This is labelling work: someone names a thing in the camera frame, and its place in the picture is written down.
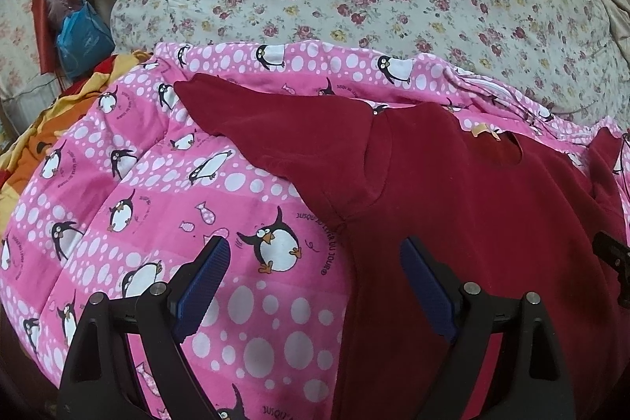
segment red shirt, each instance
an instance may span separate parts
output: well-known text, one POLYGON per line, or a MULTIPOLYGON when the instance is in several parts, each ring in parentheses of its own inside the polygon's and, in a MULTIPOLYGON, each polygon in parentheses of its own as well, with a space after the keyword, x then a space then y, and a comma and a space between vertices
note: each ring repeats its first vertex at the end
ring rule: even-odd
POLYGON ((443 361, 447 345, 399 263, 412 234, 462 282, 541 295, 578 415, 618 379, 630 354, 628 314, 616 304, 616 274, 591 248, 599 230, 625 240, 612 175, 621 140, 607 129, 587 150, 587 177, 526 137, 474 137, 433 103, 374 116, 360 100, 262 94, 205 75, 174 88, 204 131, 293 182, 351 253, 333 418, 413 418, 443 361))

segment red sleeve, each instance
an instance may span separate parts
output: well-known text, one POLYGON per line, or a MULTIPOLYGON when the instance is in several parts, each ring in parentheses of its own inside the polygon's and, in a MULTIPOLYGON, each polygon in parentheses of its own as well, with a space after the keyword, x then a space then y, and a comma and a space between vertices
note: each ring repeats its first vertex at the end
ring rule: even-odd
POLYGON ((367 103, 259 93, 203 74, 174 88, 204 132, 228 137, 254 166, 291 181, 331 229, 379 197, 391 132, 367 103))

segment silver bolt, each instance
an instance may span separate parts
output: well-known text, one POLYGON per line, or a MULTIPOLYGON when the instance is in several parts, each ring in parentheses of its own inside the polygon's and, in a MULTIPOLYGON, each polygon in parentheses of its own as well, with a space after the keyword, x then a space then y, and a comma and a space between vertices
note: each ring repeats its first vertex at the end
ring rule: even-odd
POLYGON ((467 281, 464 284, 464 291, 471 296, 476 296, 481 292, 481 287, 477 285, 474 281, 467 281))
POLYGON ((165 290, 166 284, 163 281, 154 283, 151 285, 151 288, 149 288, 149 292, 153 294, 153 296, 159 296, 160 294, 163 294, 165 290))
POLYGON ((89 302, 92 305, 97 305, 99 304, 103 299, 105 299, 105 294, 103 294, 102 292, 94 292, 90 297, 89 297, 89 302))
POLYGON ((533 305, 537 305, 541 302, 541 297, 536 292, 528 292, 525 294, 525 299, 533 305))

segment blue rubber pad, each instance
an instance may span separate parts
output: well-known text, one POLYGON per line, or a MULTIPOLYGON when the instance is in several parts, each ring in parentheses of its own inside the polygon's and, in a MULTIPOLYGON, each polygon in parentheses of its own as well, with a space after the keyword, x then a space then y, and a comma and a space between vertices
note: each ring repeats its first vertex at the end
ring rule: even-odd
POLYGON ((178 343, 199 329, 212 298, 230 265, 230 245, 221 238, 177 303, 172 336, 178 343))
POLYGON ((420 253, 408 239, 400 246, 400 263, 431 328, 453 343, 458 335, 455 307, 420 253))

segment floral bedsheet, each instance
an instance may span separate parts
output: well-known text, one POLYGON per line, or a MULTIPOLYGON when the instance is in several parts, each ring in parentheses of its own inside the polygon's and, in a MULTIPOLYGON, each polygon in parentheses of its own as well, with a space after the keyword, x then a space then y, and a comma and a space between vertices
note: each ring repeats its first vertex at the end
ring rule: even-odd
POLYGON ((629 69, 600 0, 118 0, 119 51, 160 41, 332 40, 431 52, 579 123, 630 124, 629 69))

